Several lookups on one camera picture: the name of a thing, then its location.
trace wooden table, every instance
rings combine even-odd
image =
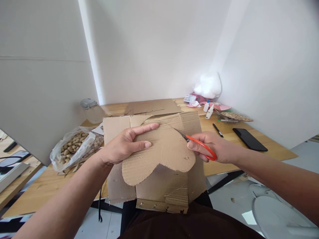
[[[13,139],[10,137],[7,137],[5,140],[0,142],[0,158],[11,156],[20,150],[25,150],[23,147],[17,145],[8,153],[4,153],[3,150],[6,149],[12,142]],[[33,175],[35,175],[35,173],[38,172],[43,166],[43,164],[33,156],[29,156],[22,162],[29,163],[30,166],[21,174],[20,177],[16,178],[8,187],[5,188],[5,190],[0,193],[0,210],[4,208],[4,206],[23,188],[30,178],[32,178]]]
[[[292,153],[288,149],[284,148],[280,144],[271,140],[264,134],[255,130],[248,124],[240,122],[237,124],[225,124],[223,122],[217,121],[216,115],[212,115],[210,119],[205,119],[206,113],[203,108],[190,108],[187,107],[183,102],[183,98],[174,99],[176,103],[181,107],[183,111],[198,111],[200,114],[200,122],[202,126],[202,131],[211,131],[217,133],[213,128],[212,123],[215,123],[219,130],[224,135],[224,138],[235,143],[246,147],[245,144],[239,139],[239,137],[233,132],[232,128],[245,128],[247,129],[258,141],[260,141],[266,148],[270,156],[278,160],[286,160],[298,157],[296,154]],[[108,113],[114,116],[120,116],[124,114],[127,104],[112,104],[104,105],[102,108]],[[85,121],[82,126],[92,126],[88,121]],[[233,164],[221,164],[218,162],[210,161],[209,163],[204,163],[204,173],[205,176],[210,176],[219,173],[226,173],[236,171],[238,168]],[[38,179],[22,194],[22,196],[11,206],[11,208],[3,215],[3,217],[16,216],[21,214],[28,214],[38,210],[47,200],[49,200],[59,188],[65,185],[72,174],[64,176],[57,176],[57,173],[53,170],[52,165],[50,165]],[[102,197],[107,197],[107,185],[103,185]]]

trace scissors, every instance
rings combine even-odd
[[[206,158],[208,158],[209,160],[212,160],[212,161],[215,161],[215,160],[217,159],[217,156],[216,156],[215,152],[214,152],[213,150],[211,150],[211,148],[208,147],[206,144],[204,144],[203,142],[201,142],[201,141],[199,141],[199,140],[197,140],[197,139],[194,139],[194,138],[191,137],[191,136],[188,136],[188,135],[183,134],[183,133],[182,133],[181,131],[179,131],[178,129],[175,129],[175,130],[176,130],[178,133],[180,133],[181,136],[183,136],[183,138],[184,138],[187,142],[189,142],[189,141],[194,141],[194,142],[200,144],[201,146],[203,146],[205,149],[207,149],[207,151],[211,153],[212,157],[211,157],[211,156],[208,156],[208,155],[205,155]]]

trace cardboard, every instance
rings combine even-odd
[[[165,115],[182,112],[172,99],[131,102],[124,115]]]
[[[125,128],[160,124],[157,130],[136,137],[136,141],[150,141],[151,148],[132,154],[112,169],[107,179],[110,203],[137,198],[138,208],[186,213],[188,204],[206,190],[203,161],[187,149],[185,139],[173,127],[189,135],[201,132],[198,113],[149,117],[116,117],[103,121],[105,143]]]

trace glass jar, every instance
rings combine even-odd
[[[81,100],[80,105],[84,110],[86,118],[92,124],[101,123],[103,118],[106,117],[105,111],[95,100],[83,99]]]

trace person's left hand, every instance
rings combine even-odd
[[[105,164],[118,164],[132,153],[151,147],[152,144],[149,141],[133,142],[133,140],[137,135],[157,129],[158,126],[158,123],[152,123],[125,129],[96,154]]]

